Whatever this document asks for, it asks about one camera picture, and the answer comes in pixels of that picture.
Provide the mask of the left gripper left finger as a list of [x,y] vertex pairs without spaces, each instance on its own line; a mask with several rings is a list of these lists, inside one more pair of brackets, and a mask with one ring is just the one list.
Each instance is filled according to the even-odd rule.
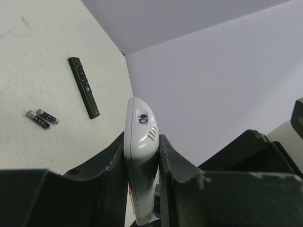
[[2,170],[3,227],[122,227],[128,180],[120,134],[106,149],[60,175],[47,169]]

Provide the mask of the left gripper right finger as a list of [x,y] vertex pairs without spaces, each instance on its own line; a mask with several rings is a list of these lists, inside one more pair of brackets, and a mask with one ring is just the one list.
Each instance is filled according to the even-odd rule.
[[202,171],[160,135],[163,227],[300,227],[303,181],[294,174]]

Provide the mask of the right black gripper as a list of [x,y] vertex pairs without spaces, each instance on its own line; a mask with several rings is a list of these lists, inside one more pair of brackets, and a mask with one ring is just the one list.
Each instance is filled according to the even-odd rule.
[[256,130],[246,130],[198,166],[204,171],[292,173],[302,171],[281,143],[270,142]]

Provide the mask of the white remote control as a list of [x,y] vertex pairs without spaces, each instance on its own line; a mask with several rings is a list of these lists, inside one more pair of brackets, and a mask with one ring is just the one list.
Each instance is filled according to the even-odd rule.
[[131,97],[126,111],[124,160],[139,226],[153,217],[159,144],[159,128],[153,111],[142,99]]

